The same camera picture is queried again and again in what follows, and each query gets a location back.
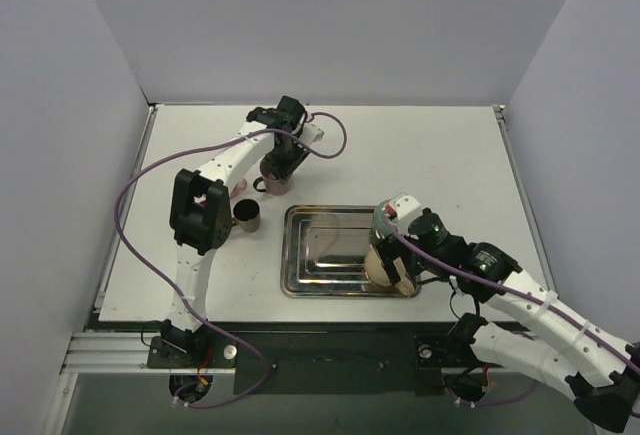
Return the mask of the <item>cream ceramic mug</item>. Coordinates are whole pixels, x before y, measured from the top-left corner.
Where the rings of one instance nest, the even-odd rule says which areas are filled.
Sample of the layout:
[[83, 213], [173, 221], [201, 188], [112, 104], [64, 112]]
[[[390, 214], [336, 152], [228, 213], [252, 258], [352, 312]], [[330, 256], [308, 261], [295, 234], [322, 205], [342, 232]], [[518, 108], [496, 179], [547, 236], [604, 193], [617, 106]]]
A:
[[416, 292], [415, 278], [410, 274], [400, 256], [384, 261], [375, 247], [364, 258], [364, 274], [367, 280], [387, 292], [411, 297]]

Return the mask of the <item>lilac ceramic mug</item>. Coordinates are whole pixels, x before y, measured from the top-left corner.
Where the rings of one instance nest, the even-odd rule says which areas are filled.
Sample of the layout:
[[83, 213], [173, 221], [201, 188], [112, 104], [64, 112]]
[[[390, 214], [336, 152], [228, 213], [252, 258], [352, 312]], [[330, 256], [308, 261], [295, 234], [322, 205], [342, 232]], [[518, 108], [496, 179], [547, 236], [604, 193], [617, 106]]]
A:
[[252, 187], [259, 193], [267, 193], [274, 196], [280, 196], [287, 194], [293, 186], [293, 178], [290, 177], [287, 180], [281, 180], [271, 175], [261, 175], [257, 177]]

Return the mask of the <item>pink faceted ceramic mug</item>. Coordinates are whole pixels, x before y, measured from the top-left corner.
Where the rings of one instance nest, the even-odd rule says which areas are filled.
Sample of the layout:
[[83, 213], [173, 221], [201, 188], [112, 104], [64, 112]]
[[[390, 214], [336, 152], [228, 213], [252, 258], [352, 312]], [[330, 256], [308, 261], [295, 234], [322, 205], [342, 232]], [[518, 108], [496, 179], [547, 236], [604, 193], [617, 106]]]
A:
[[230, 197], [235, 198], [243, 193], [247, 189], [247, 180], [242, 178], [241, 181], [234, 187], [232, 190]]

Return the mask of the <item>small dark brown cup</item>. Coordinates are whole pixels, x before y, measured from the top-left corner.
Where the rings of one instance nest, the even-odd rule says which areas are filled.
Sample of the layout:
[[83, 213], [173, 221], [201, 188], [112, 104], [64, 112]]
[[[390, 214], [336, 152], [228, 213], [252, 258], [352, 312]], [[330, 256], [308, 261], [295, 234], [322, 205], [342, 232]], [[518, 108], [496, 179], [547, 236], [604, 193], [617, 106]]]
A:
[[246, 233], [255, 233], [261, 224], [260, 205], [253, 199], [238, 201], [232, 210], [233, 223]]

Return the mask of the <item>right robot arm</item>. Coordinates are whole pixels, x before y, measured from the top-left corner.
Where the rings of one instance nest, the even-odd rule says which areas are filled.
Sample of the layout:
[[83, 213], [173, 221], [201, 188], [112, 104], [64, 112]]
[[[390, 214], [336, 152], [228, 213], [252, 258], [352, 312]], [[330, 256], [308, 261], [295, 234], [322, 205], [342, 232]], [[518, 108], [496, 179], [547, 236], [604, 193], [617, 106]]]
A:
[[639, 346], [608, 333], [540, 285], [489, 243], [451, 234], [415, 199], [385, 201], [374, 216], [369, 278], [378, 285], [448, 284], [472, 298], [447, 338], [449, 357], [523, 374], [565, 395], [592, 424], [613, 433], [637, 417]]

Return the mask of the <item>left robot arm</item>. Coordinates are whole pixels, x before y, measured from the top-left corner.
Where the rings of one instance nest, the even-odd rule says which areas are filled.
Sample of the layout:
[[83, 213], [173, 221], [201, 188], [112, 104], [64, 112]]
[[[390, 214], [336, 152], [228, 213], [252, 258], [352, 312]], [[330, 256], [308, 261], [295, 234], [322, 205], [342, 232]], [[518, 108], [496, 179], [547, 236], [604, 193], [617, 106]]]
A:
[[231, 192], [255, 164], [261, 165], [265, 180], [289, 184], [308, 156], [297, 141], [311, 144], [323, 137], [321, 130], [304, 126], [305, 116], [304, 106], [288, 96], [274, 108], [257, 107], [238, 131], [238, 144], [175, 177], [169, 224], [177, 244], [175, 283], [180, 292], [173, 296], [161, 337], [183, 366], [197, 365], [206, 352], [205, 299], [213, 258], [231, 233]]

